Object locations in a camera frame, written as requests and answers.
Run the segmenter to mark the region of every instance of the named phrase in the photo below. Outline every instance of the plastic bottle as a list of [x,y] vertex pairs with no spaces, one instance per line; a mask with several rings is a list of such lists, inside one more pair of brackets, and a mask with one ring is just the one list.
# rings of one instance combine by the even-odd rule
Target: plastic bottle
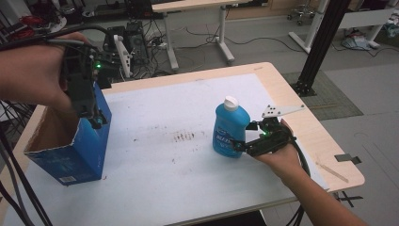
[[238,101],[227,96],[224,103],[216,108],[213,146],[217,153],[227,157],[238,158],[230,139],[246,140],[246,127],[249,125],[249,114],[238,104]]

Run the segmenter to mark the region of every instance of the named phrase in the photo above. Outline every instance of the open box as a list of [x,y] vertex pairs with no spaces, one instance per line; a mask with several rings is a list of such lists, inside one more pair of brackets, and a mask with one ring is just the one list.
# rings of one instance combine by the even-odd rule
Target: open box
[[24,154],[56,178],[70,186],[100,180],[112,114],[103,93],[95,85],[98,107],[107,124],[91,128],[87,119],[46,107]]

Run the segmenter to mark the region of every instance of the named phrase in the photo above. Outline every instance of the wire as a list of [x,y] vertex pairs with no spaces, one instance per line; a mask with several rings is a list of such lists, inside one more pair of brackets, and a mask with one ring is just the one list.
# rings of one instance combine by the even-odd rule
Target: wire
[[80,40],[63,40],[63,39],[54,39],[54,40],[48,40],[47,42],[49,43],[54,43],[54,44],[58,44],[58,45],[64,45],[66,47],[70,47],[73,48],[74,50],[77,50],[79,52],[81,52],[83,54],[83,52],[75,47],[73,47],[74,45],[80,45],[80,46],[86,46],[91,48],[92,50],[95,50],[97,53],[100,52],[99,48],[97,46],[91,45],[91,44],[87,44],[84,43]]
[[355,46],[355,47],[343,47],[343,49],[338,49],[337,47],[335,47],[335,45],[333,43],[331,43],[331,46],[336,50],[336,51],[345,51],[345,50],[357,50],[357,51],[365,51],[367,52],[371,57],[376,57],[380,52],[382,51],[386,51],[386,50],[393,50],[399,53],[398,49],[395,48],[384,48],[384,49],[380,49],[378,50],[375,54],[371,53],[370,50],[365,49],[364,47],[361,46]]
[[19,210],[15,209],[15,206],[12,205],[12,207],[15,209],[15,211],[21,211],[21,213],[23,214],[24,220],[26,221],[26,225],[33,225],[32,221],[29,218],[29,215],[26,213],[26,209],[24,207],[24,202],[23,199],[21,197],[21,192],[20,189],[18,188],[18,183],[17,183],[17,179],[15,177],[15,173],[14,170],[12,169],[11,164],[8,161],[8,155],[6,152],[4,152],[4,150],[0,149],[0,155],[3,158],[3,161],[5,162],[7,168],[8,168],[8,172],[9,172],[9,176],[11,178],[11,182],[12,185],[14,186],[14,190],[15,190],[15,195],[17,196],[17,200],[18,200],[18,204],[19,204]]
[[15,158],[14,154],[12,153],[11,148],[9,147],[8,141],[6,139],[5,133],[3,132],[3,129],[0,127],[0,139],[3,142],[3,146],[5,147],[6,151],[8,152],[8,156],[11,159],[12,164],[14,165],[15,170],[18,173],[18,176],[21,179],[21,183],[24,186],[24,189],[26,191],[27,196],[29,197],[30,201],[32,202],[33,206],[35,207],[38,215],[40,216],[42,222],[44,225],[53,225],[48,218],[47,214],[45,213],[43,207],[41,206],[41,203],[39,202],[38,197],[36,196],[35,192],[32,189],[32,186],[29,184],[27,181],[23,170],[21,169],[20,165],[18,164],[17,159]]
[[0,193],[7,200],[7,202],[14,208],[15,212],[18,214],[20,219],[23,221],[24,225],[28,225],[22,210],[20,209],[18,204],[11,198],[11,196],[7,193],[6,189],[3,186],[3,183],[1,181],[0,181]]
[[[191,35],[198,35],[198,36],[206,36],[206,35],[208,35],[208,36],[209,36],[209,34],[203,34],[203,33],[202,33],[202,34],[199,34],[199,33],[191,32],[191,31],[188,30],[187,27],[185,28],[185,31],[187,31],[187,33],[189,33],[189,34],[191,34]],[[251,43],[251,42],[253,42],[253,41],[255,41],[255,40],[275,40],[275,41],[278,41],[278,42],[282,43],[283,45],[285,45],[288,49],[290,49],[290,50],[292,50],[292,51],[295,51],[295,52],[298,52],[298,53],[302,53],[302,52],[303,52],[303,50],[296,50],[296,49],[290,47],[289,45],[287,45],[284,41],[278,40],[278,39],[274,39],[274,38],[260,37],[260,38],[256,38],[256,39],[253,39],[253,40],[247,40],[247,41],[244,41],[244,42],[234,41],[234,40],[229,39],[229,38],[226,37],[226,36],[225,36],[225,39],[226,39],[226,40],[229,40],[231,43],[237,44],[237,45],[249,44],[249,43]]]
[[[48,40],[55,39],[60,36],[68,35],[76,31],[82,31],[82,30],[99,30],[105,33],[106,36],[108,37],[113,37],[110,31],[107,29],[98,26],[98,25],[85,25],[85,26],[77,26],[77,27],[72,27],[64,30],[60,30],[58,32],[50,33],[50,34],[44,34],[44,35],[38,35],[30,38],[26,38],[23,40],[15,40],[13,42],[7,42],[3,45],[0,46],[0,51],[4,50],[9,50],[9,49],[14,49],[18,48],[21,46],[26,46],[26,45],[32,45],[32,44],[37,44],[40,42],[46,42]],[[110,41],[110,45],[114,45],[115,43],[113,41]]]

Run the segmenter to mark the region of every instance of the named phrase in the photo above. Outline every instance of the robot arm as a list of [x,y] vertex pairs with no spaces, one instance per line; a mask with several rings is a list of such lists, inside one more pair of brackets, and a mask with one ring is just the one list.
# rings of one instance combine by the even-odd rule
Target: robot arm
[[280,123],[278,116],[286,115],[304,109],[305,106],[271,106],[269,105],[262,114],[262,121],[253,121],[247,126],[247,130],[262,130],[259,138],[248,143],[242,140],[231,140],[233,149],[237,152],[245,152],[251,156],[264,153],[273,153],[288,143],[293,143],[296,137],[290,128]]
[[[56,39],[72,32],[95,29],[105,33],[112,40],[109,50],[100,52],[97,47],[79,40]],[[99,129],[107,123],[101,109],[97,106],[94,94],[94,83],[98,82],[101,89],[110,88],[107,81],[108,73],[120,73],[120,66],[126,76],[130,76],[130,56],[122,43],[123,37],[114,36],[108,30],[97,26],[77,26],[55,33],[37,35],[22,40],[16,40],[0,45],[0,51],[18,48],[38,43],[53,43],[64,45],[65,53],[61,66],[61,76],[68,82],[67,94],[72,100],[72,106],[79,118],[87,118],[94,129]]]
[[[123,71],[125,74],[129,74],[131,57],[121,42],[122,37],[115,35],[114,41]],[[102,70],[102,62],[113,65],[111,67],[114,67],[117,72],[119,71],[120,64],[117,64],[117,66],[110,64],[109,61],[113,61],[109,59],[111,56],[113,56],[112,53],[94,51],[85,45],[66,48],[64,52],[61,75],[68,82],[66,92],[71,98],[72,107],[77,116],[88,119],[93,129],[100,129],[103,124],[107,124],[102,110],[97,106],[94,83],[102,79],[98,76]],[[100,88],[110,88],[110,84],[104,85],[103,82],[103,86],[100,86]]]

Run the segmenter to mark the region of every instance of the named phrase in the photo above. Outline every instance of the human hand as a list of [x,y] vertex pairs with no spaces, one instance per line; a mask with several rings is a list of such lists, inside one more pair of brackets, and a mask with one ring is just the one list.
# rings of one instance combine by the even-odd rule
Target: human hand
[[[285,120],[281,120],[281,123],[289,127]],[[304,172],[300,165],[297,151],[291,143],[275,153],[264,153],[254,158],[267,164],[282,182],[290,180],[291,177],[295,176],[296,172]]]
[[[59,39],[88,43],[78,32]],[[49,44],[0,52],[0,99],[72,111],[71,99],[64,92],[67,82],[60,77],[63,55],[64,47]]]

